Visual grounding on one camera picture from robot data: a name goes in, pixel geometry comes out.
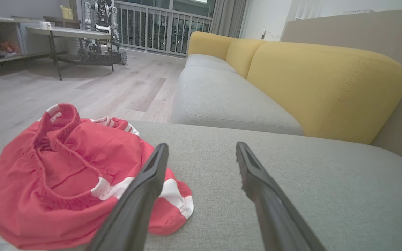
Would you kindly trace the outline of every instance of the gray fabric upholstery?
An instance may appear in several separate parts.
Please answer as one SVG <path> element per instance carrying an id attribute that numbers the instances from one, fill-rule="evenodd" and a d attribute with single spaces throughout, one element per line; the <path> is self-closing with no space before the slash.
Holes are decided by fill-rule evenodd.
<path id="1" fill-rule="evenodd" d="M 263 250 L 235 157 L 246 142 L 329 251 L 402 250 L 402 157 L 375 146 L 295 135 L 130 121 L 191 188 L 194 212 L 150 251 Z"/>
<path id="2" fill-rule="evenodd" d="M 237 71 L 226 63 L 224 60 L 217 57 L 202 55 L 202 54 L 190 54 L 185 62 L 185 67 L 189 66 L 201 66 L 217 70 L 226 70 L 231 73 L 236 73 Z"/>
<path id="3" fill-rule="evenodd" d="M 303 135 L 293 116 L 240 75 L 196 66 L 180 75 L 172 122 Z"/>

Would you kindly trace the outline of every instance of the humanoid robot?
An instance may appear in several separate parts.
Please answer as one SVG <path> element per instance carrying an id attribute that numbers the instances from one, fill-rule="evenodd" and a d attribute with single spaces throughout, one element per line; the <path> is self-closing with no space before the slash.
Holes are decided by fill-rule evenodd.
<path id="1" fill-rule="evenodd" d="M 91 4 L 85 2 L 85 25 L 86 30 L 91 30 L 94 23 L 95 31 L 111 35 L 111 43 L 116 46 L 113 51 L 114 63 L 126 64 L 126 52 L 119 53 L 119 33 L 117 24 L 117 8 L 113 0 L 97 0 Z M 111 45 L 95 39 L 85 39 L 85 48 L 78 51 L 81 61 L 105 61 L 110 60 Z"/>

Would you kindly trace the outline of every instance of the gray curtain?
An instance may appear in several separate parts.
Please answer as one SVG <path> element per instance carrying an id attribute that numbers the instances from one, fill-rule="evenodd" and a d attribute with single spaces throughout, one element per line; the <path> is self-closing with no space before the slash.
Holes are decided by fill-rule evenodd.
<path id="1" fill-rule="evenodd" d="M 238 38 L 246 0 L 217 0 L 210 33 Z"/>

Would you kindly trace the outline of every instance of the wall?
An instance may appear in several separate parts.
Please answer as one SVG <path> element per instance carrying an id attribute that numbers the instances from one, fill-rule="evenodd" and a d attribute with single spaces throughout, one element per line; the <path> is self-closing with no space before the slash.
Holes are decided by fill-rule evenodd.
<path id="1" fill-rule="evenodd" d="M 69 6 L 69 0 L 0 0 L 0 17 L 62 16 L 59 5 Z"/>
<path id="2" fill-rule="evenodd" d="M 241 38 L 261 39 L 262 30 L 267 30 L 265 40 L 279 41 L 291 0 L 248 0 Z"/>
<path id="3" fill-rule="evenodd" d="M 322 0 L 320 16 L 342 15 L 344 11 L 371 9 L 373 11 L 401 10 L 402 0 Z"/>

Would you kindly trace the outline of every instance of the yellow sofa backrest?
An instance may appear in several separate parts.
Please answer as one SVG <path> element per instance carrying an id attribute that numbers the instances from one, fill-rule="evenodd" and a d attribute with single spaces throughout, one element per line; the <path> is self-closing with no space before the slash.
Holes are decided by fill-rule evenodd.
<path id="1" fill-rule="evenodd" d="M 235 39 L 228 47 L 225 61 L 243 78 L 247 78 L 252 58 L 257 49 L 266 41 L 257 39 Z"/>
<path id="2" fill-rule="evenodd" d="M 402 96 L 402 66 L 393 59 L 315 44 L 263 44 L 247 80 L 294 116 L 305 136 L 365 144 Z"/>

